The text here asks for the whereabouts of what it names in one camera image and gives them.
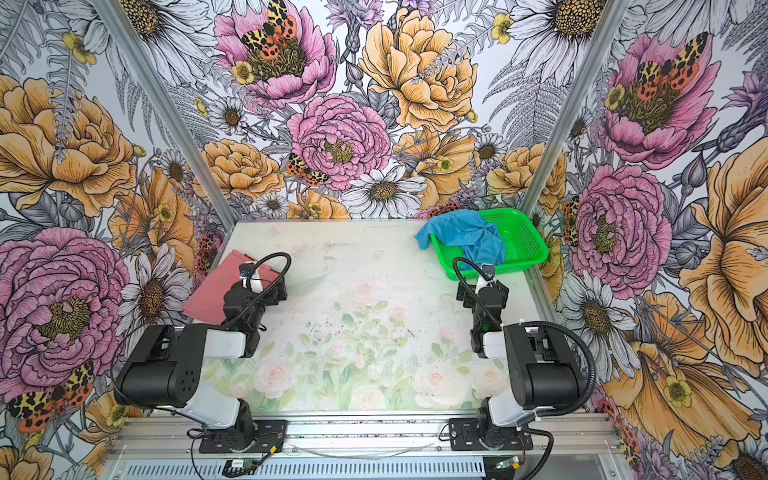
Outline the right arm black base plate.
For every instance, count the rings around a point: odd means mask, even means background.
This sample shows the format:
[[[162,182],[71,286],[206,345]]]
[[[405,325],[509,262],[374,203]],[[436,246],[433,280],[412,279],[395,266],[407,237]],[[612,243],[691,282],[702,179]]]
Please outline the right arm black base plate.
[[[476,418],[451,418],[448,435],[453,451],[529,451],[533,441],[528,433],[512,427],[481,427]]]

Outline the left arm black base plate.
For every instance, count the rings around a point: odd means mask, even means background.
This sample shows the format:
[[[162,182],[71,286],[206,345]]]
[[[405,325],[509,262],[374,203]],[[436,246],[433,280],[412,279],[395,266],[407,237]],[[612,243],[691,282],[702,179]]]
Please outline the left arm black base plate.
[[[286,437],[286,420],[253,420],[250,425],[207,432],[202,438],[202,454],[267,454],[281,452]]]

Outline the blue t shirt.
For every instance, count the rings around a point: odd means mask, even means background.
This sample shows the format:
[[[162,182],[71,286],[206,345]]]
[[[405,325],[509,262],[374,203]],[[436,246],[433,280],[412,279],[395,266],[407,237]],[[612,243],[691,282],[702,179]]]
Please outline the blue t shirt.
[[[428,248],[431,235],[446,246],[460,247],[476,264],[505,263],[506,244],[498,227],[477,211],[456,210],[430,218],[415,235],[420,249]]]

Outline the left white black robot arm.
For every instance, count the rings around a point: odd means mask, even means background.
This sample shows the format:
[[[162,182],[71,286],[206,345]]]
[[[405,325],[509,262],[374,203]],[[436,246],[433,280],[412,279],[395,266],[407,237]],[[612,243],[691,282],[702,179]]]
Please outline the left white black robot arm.
[[[222,324],[147,328],[113,381],[115,399],[125,406],[162,409],[195,421],[216,446],[233,451],[250,448],[256,440],[250,406],[204,383],[202,367],[206,360],[252,357],[266,308],[286,299],[282,277],[267,282],[259,292],[243,278],[224,295]]]

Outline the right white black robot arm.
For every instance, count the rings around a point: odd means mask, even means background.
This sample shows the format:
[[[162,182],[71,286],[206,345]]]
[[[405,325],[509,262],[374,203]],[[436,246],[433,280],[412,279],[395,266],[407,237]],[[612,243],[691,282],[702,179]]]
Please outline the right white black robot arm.
[[[574,332],[546,321],[502,324],[507,298],[499,281],[457,287],[456,299],[472,313],[472,351],[505,363],[507,384],[481,396],[475,420],[450,422],[454,450],[525,450],[531,446],[525,427],[575,412],[596,386],[594,358]]]

